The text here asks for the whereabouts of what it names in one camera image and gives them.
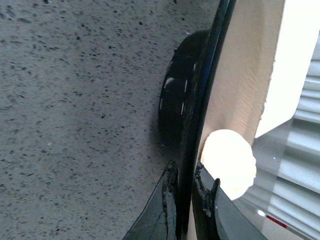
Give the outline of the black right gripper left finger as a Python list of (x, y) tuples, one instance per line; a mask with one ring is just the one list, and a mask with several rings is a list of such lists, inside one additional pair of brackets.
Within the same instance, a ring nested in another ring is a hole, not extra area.
[(178, 168), (170, 160), (125, 240), (175, 240)]

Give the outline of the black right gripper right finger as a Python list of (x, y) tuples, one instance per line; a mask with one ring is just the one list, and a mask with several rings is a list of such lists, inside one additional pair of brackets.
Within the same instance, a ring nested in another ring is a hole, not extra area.
[(192, 208), (198, 240), (265, 240), (266, 237), (238, 210), (204, 165), (197, 163)]

